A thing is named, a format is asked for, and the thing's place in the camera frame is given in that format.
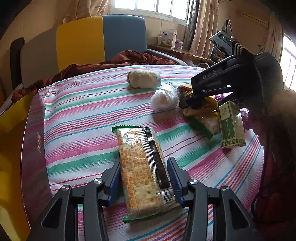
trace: windowsill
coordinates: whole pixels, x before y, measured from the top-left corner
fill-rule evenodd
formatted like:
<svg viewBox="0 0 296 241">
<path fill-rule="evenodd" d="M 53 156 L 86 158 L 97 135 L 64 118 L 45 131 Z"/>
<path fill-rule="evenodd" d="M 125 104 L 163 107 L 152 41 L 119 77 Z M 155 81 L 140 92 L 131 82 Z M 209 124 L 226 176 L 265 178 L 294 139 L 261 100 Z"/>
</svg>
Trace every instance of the windowsill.
<svg viewBox="0 0 296 241">
<path fill-rule="evenodd" d="M 185 20 L 181 20 L 165 14 L 146 11 L 146 10 L 129 10 L 129 9 L 111 8 L 108 14 L 126 14 L 126 15 L 145 16 L 145 17 L 151 17 L 151 18 L 158 18 L 168 22 L 174 22 L 183 26 L 187 26 L 187 23 Z"/>
</svg>

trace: red cloth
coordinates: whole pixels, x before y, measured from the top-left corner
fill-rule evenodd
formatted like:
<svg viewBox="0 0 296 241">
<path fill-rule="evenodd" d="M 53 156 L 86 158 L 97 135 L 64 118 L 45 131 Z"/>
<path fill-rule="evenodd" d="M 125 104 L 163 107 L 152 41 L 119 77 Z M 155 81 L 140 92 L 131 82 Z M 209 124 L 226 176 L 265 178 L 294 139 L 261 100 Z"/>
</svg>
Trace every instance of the red cloth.
<svg viewBox="0 0 296 241">
<path fill-rule="evenodd" d="M 115 55 L 109 61 L 101 62 L 99 64 L 71 64 L 66 69 L 63 69 L 60 73 L 55 75 L 52 80 L 44 79 L 38 80 L 33 85 L 30 85 L 26 89 L 19 89 L 13 92 L 11 97 L 12 103 L 15 103 L 20 98 L 30 93 L 32 90 L 40 89 L 49 86 L 57 81 L 61 81 L 67 78 L 71 78 L 81 74 L 87 74 L 90 72 L 111 69 L 116 67 L 124 67 L 130 65 L 150 65 L 150 64 L 164 64 L 175 65 L 175 63 L 169 59 L 158 58 L 151 54 L 139 53 L 136 51 L 125 50 Z"/>
<path fill-rule="evenodd" d="M 256 203 L 258 230 L 264 240 L 296 240 L 295 174 L 284 173 L 281 163 L 269 155 L 263 177 L 262 195 Z"/>
</svg>

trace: beige curtain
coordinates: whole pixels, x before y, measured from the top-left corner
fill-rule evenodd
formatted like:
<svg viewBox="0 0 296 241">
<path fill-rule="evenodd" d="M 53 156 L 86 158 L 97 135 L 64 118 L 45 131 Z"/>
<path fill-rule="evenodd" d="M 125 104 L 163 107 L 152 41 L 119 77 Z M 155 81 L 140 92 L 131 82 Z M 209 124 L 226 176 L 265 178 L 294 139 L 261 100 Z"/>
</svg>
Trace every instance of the beige curtain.
<svg viewBox="0 0 296 241">
<path fill-rule="evenodd" d="M 190 51 L 197 56 L 209 58 L 213 43 L 209 40 L 217 32 L 218 0 L 200 0 L 195 35 Z"/>
<path fill-rule="evenodd" d="M 275 17 L 274 12 L 270 11 L 263 52 L 271 53 L 273 57 L 279 61 L 281 57 L 283 37 L 281 23 Z"/>
<path fill-rule="evenodd" d="M 107 4 L 108 0 L 71 0 L 69 11 L 63 23 L 80 18 L 101 16 L 106 10 Z"/>
</svg>

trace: green tea box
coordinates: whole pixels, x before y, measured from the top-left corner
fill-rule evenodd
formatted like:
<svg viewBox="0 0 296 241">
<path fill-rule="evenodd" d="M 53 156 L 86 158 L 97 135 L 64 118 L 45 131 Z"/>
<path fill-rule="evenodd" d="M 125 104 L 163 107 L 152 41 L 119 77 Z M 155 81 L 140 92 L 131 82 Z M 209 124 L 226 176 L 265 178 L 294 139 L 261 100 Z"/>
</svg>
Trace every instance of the green tea box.
<svg viewBox="0 0 296 241">
<path fill-rule="evenodd" d="M 234 102 L 227 101 L 218 107 L 218 113 L 222 134 L 222 147 L 245 146 L 246 139 L 239 107 Z"/>
</svg>

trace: rolled sock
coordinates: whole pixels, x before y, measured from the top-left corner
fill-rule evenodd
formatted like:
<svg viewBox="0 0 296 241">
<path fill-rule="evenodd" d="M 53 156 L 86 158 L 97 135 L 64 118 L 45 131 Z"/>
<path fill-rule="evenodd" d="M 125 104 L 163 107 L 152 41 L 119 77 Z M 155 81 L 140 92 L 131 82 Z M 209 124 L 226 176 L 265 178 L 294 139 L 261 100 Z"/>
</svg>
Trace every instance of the rolled sock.
<svg viewBox="0 0 296 241">
<path fill-rule="evenodd" d="M 160 74 L 151 70 L 133 70 L 128 73 L 126 81 L 134 88 L 155 88 L 161 86 Z"/>
</svg>

